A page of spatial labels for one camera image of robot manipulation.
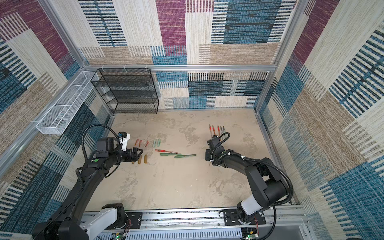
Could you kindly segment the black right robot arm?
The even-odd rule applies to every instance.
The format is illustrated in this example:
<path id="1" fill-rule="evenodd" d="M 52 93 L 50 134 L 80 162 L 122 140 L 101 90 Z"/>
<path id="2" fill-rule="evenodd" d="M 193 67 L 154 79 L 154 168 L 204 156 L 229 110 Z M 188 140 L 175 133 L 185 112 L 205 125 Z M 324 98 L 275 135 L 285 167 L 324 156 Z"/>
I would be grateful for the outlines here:
<path id="1" fill-rule="evenodd" d="M 251 195 L 237 205 L 240 224 L 250 224 L 254 215 L 270 207 L 288 203 L 294 188 L 288 175 L 269 158 L 251 159 L 231 150 L 225 150 L 218 136 L 207 141 L 205 160 L 214 167 L 235 170 L 247 177 Z"/>

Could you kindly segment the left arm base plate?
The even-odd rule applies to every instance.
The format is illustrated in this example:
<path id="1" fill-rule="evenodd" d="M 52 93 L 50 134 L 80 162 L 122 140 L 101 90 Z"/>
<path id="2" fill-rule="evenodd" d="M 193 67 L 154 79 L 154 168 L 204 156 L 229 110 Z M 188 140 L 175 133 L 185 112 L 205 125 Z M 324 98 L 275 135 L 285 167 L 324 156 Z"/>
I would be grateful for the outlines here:
<path id="1" fill-rule="evenodd" d="M 116 224 L 112 224 L 106 230 L 139 229 L 142 222 L 142 212 L 125 212 L 123 217 L 118 216 Z"/>

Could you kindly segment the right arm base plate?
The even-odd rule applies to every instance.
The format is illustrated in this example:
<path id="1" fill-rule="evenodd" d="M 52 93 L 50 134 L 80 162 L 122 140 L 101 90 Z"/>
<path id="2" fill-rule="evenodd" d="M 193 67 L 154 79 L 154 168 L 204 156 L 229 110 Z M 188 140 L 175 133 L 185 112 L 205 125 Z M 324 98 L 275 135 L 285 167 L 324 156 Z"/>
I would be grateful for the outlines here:
<path id="1" fill-rule="evenodd" d="M 224 220 L 226 226 L 266 224 L 263 212 L 255 212 L 252 215 L 247 215 L 239 209 L 224 209 L 219 212 L 219 217 Z"/>

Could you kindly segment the dark green pen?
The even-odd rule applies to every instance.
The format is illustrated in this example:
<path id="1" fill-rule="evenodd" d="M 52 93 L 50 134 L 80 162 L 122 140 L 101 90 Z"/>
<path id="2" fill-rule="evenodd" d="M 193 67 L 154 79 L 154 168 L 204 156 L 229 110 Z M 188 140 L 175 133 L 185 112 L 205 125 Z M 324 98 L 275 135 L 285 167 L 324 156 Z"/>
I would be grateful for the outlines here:
<path id="1" fill-rule="evenodd" d="M 182 156 L 179 153 L 160 153 L 160 156 Z"/>
<path id="2" fill-rule="evenodd" d="M 175 155 L 174 158 L 179 159 L 179 158 L 189 158 L 189 157 L 196 157 L 197 154 L 191 154 L 191 155 Z"/>

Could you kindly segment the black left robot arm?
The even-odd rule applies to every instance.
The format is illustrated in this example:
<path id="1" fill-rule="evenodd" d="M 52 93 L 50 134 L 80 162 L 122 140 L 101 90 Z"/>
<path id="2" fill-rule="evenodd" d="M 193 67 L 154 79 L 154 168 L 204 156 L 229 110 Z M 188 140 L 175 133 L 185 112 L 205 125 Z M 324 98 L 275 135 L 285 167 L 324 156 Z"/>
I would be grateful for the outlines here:
<path id="1" fill-rule="evenodd" d="M 127 216 L 122 204 L 108 205 L 87 223 L 82 224 L 81 219 L 98 185 L 113 174 L 110 169 L 121 163 L 137 162 L 141 157 L 143 150 L 126 149 L 126 141 L 126 134 L 97 141 L 96 151 L 76 169 L 78 180 L 62 206 L 47 222 L 35 226 L 35 240 L 93 240 L 108 227 L 125 226 Z"/>

